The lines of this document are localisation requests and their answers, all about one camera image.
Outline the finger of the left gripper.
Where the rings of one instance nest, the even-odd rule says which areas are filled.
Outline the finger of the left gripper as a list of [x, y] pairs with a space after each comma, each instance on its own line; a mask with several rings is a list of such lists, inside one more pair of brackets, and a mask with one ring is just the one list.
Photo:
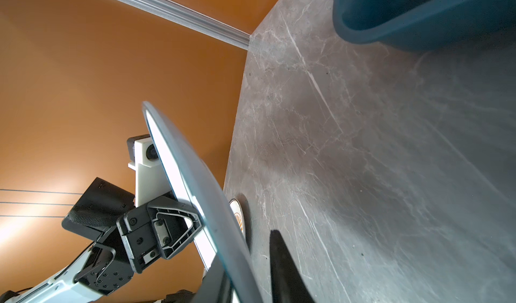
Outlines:
[[203, 228], [199, 212], [192, 206], [169, 196], [160, 196], [146, 204], [160, 256], [171, 259]]

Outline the left aluminium corner post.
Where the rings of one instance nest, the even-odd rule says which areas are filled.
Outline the left aluminium corner post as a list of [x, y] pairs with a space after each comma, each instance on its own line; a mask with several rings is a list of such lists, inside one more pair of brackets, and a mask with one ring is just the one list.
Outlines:
[[166, 19], [175, 24], [204, 34], [208, 37], [236, 46], [249, 49], [250, 35], [211, 18], [205, 14], [187, 8], [171, 0], [116, 0], [149, 14]]

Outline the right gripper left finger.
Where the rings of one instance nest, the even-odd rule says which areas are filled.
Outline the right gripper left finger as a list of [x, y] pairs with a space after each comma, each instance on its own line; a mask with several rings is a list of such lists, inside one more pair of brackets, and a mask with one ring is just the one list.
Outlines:
[[195, 293], [191, 303], [230, 303], [232, 302], [232, 285], [219, 256], [212, 262], [203, 279], [200, 289]]

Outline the orange sunburst plate front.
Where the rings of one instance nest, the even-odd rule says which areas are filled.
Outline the orange sunburst plate front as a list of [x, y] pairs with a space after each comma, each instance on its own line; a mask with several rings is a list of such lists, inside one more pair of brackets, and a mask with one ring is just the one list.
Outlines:
[[245, 225], [245, 217], [244, 217], [243, 207], [241, 206], [240, 202], [236, 198], [233, 198], [229, 202], [229, 206], [235, 216], [236, 222], [239, 225], [239, 228], [245, 239], [247, 237], [247, 233], [246, 233], [246, 225]]

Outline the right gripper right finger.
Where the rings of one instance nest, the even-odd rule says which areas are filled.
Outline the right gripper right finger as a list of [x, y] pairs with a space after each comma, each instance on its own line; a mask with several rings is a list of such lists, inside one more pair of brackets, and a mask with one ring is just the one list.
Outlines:
[[273, 302], [314, 303], [279, 230], [270, 233], [270, 273]]

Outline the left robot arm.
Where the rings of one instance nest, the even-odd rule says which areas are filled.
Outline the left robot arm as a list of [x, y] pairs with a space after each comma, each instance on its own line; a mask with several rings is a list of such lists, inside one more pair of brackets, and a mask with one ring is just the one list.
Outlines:
[[96, 178], [63, 219], [90, 239], [71, 264], [39, 285], [7, 291], [2, 302], [94, 302], [119, 290], [157, 260], [182, 251], [202, 229], [198, 211], [173, 192], [135, 206], [135, 196]]

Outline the teal plastic bin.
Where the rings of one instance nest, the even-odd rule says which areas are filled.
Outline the teal plastic bin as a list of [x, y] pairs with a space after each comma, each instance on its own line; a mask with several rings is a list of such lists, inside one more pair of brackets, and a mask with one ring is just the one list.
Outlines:
[[428, 51], [515, 26], [515, 0], [334, 0], [333, 26], [356, 45]]

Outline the white plate black emblem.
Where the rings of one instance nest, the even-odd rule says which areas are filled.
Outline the white plate black emblem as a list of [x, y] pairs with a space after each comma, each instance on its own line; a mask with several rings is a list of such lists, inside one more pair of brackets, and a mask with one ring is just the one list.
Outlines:
[[219, 183], [168, 117], [150, 102], [142, 104], [142, 112], [172, 190], [199, 212], [203, 233], [239, 301], [262, 302], [247, 243]]

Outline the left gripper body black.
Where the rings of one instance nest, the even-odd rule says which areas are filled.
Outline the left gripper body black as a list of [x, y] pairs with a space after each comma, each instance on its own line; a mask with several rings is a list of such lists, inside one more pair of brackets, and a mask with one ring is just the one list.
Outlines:
[[110, 295], [133, 278], [134, 268], [116, 223], [134, 209], [134, 194], [94, 179], [61, 223], [63, 229], [94, 242], [75, 283]]

